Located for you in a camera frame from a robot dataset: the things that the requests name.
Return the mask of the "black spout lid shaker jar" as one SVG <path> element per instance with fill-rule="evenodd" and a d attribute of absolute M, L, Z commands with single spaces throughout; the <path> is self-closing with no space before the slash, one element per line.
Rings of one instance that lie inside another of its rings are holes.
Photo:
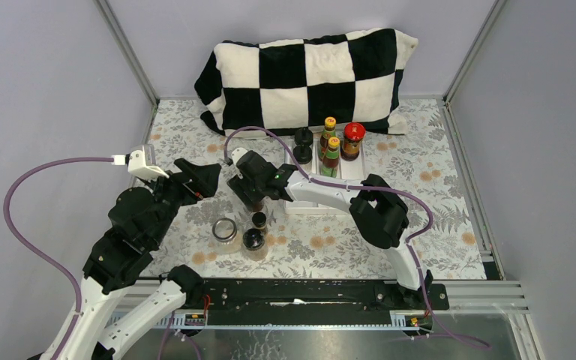
<path fill-rule="evenodd" d="M 293 139 L 295 146 L 311 147 L 314 142 L 314 134 L 308 127 L 301 127 L 296 130 Z"/>

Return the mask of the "yellow cap sauce bottle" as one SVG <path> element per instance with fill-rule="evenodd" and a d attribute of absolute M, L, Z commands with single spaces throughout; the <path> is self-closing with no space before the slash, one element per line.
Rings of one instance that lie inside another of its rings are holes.
<path fill-rule="evenodd" d="M 331 178 L 337 177 L 341 155 L 340 145 L 341 141 L 336 136 L 332 136 L 328 139 L 327 144 L 322 150 L 321 175 Z"/>
<path fill-rule="evenodd" d="M 334 117 L 329 116 L 324 120 L 324 128 L 319 138 L 319 150 L 318 150 L 319 159 L 323 158 L 326 148 L 329 144 L 329 139 L 331 137 L 336 137 L 336 130 L 335 130 L 336 124 L 337 121 Z"/>

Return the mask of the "white divided organizer tray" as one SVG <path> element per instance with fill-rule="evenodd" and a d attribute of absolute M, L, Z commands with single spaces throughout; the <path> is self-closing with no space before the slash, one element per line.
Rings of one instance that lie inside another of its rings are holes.
<path fill-rule="evenodd" d="M 314 149 L 315 145 L 319 145 L 319 135 L 313 135 L 313 145 L 311 146 L 313 152 L 312 169 L 308 174 L 315 174 L 320 176 L 321 161 L 317 157 L 317 151 Z M 365 151 L 363 144 L 360 146 L 360 154 L 357 159 L 353 161 L 346 161 L 340 159 L 337 178 L 343 180 L 363 180 L 368 176 L 367 166 L 365 165 Z M 338 215 L 345 216 L 347 213 L 331 208 L 328 206 L 320 205 L 315 202 L 284 202 L 283 209 L 288 215 Z"/>

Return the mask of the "red lid chili sauce jar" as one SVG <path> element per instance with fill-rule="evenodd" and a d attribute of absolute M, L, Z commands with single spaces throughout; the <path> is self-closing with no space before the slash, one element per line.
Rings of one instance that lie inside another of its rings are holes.
<path fill-rule="evenodd" d="M 358 158 L 365 134 L 365 127 L 358 122 L 350 122 L 345 126 L 340 153 L 345 161 L 354 161 Z"/>

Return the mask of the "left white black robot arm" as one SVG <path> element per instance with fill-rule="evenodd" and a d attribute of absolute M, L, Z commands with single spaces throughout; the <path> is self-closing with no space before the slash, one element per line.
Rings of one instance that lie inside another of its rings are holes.
<path fill-rule="evenodd" d="M 166 314 L 206 303 L 204 280 L 187 265 L 172 268 L 166 279 L 128 318 L 107 326 L 117 304 L 152 262 L 179 209 L 213 197 L 221 166 L 175 161 L 178 172 L 164 171 L 137 154 L 116 156 L 116 165 L 143 182 L 117 198 L 108 217 L 111 227 L 94 243 L 83 267 L 73 313 L 56 339 L 37 359 L 120 359 Z"/>

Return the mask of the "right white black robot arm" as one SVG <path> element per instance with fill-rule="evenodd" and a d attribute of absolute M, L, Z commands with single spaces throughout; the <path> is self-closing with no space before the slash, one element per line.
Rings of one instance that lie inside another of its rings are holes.
<path fill-rule="evenodd" d="M 245 148 L 234 150 L 226 162 L 239 172 L 227 183 L 248 207 L 270 199 L 316 203 L 349 214 L 361 237 L 385 251 L 403 304 L 418 309 L 429 300 L 433 277 L 420 263 L 411 242 L 404 193 L 389 187 L 381 177 L 370 174 L 359 181 L 310 175 L 292 164 L 276 167 Z"/>

